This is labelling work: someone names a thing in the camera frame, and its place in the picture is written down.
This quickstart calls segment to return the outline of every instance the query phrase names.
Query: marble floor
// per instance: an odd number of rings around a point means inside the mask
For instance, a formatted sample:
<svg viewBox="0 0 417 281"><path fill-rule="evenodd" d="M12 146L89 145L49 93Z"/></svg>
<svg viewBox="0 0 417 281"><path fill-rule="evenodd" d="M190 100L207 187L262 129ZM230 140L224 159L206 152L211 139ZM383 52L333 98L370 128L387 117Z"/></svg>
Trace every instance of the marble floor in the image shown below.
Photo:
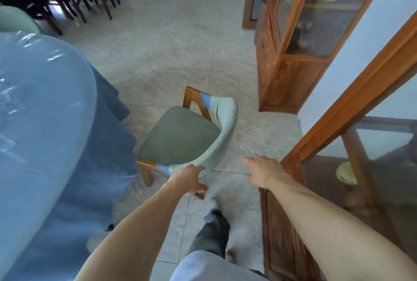
<svg viewBox="0 0 417 281"><path fill-rule="evenodd" d="M295 115L258 113L253 31L242 30L244 0L121 0L110 8L83 11L83 24L59 20L61 39L80 49L92 65L120 91L131 110L125 120L138 140L173 105L181 105L186 85L239 104L236 132L222 163L204 181L207 197L218 196L231 223L229 248L237 264L263 270L261 210L258 189L247 183L240 160L258 153L281 159L301 138ZM155 176L147 188L137 177L115 205L115 220L156 192L165 179ZM205 201L183 197L152 273L152 281L169 280L208 211Z"/></svg>

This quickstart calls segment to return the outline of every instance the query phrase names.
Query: wooden display cabinet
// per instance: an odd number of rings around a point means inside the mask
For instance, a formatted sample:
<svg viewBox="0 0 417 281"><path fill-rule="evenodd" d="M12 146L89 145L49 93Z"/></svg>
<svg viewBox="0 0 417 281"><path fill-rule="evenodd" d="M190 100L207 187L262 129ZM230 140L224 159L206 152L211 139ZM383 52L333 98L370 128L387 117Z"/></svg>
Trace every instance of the wooden display cabinet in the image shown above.
<svg viewBox="0 0 417 281"><path fill-rule="evenodd" d="M372 0L268 0L256 49L259 111L296 114Z"/></svg>
<svg viewBox="0 0 417 281"><path fill-rule="evenodd" d="M378 231L414 262L417 110L410 104L416 46L414 13L281 161L296 181ZM356 183L336 175L346 162ZM260 194L265 274L277 281L324 280L274 195L264 189Z"/></svg>

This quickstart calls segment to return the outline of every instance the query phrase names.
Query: chair backrest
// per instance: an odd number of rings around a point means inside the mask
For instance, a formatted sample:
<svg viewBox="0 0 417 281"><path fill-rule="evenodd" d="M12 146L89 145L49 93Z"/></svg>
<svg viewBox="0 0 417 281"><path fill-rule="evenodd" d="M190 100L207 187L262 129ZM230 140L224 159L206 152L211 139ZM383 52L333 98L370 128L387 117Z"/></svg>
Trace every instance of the chair backrest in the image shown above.
<svg viewBox="0 0 417 281"><path fill-rule="evenodd" d="M42 33L42 29L26 12L13 6L0 6L0 32Z"/></svg>
<svg viewBox="0 0 417 281"><path fill-rule="evenodd" d="M238 105L235 100L230 97L211 96L204 92L201 92L200 95L204 106L220 120L222 131L216 141L197 159L180 165L170 165L169 174L173 174L189 164L194 164L206 167L206 170L199 174L199 178L205 177L221 162L232 140L238 117Z"/></svg>

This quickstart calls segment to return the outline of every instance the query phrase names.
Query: person's right hand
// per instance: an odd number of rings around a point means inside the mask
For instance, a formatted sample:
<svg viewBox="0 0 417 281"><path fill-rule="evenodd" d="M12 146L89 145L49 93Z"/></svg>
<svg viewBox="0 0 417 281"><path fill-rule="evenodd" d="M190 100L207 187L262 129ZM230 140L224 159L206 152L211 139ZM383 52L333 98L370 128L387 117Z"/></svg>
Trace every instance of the person's right hand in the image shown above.
<svg viewBox="0 0 417 281"><path fill-rule="evenodd" d="M242 163L247 165L251 171L248 175L248 181L255 184L259 188L268 189L268 183L272 178L292 179L282 169L281 164L266 156L253 155L252 158L243 158Z"/></svg>

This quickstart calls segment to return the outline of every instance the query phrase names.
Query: table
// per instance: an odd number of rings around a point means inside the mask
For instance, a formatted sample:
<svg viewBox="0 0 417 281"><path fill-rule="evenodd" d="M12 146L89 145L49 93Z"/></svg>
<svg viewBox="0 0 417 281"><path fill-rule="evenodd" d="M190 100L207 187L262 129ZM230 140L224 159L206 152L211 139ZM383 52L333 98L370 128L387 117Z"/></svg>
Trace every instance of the table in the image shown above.
<svg viewBox="0 0 417 281"><path fill-rule="evenodd" d="M72 280L138 173L129 110L74 47L0 33L0 280Z"/></svg>

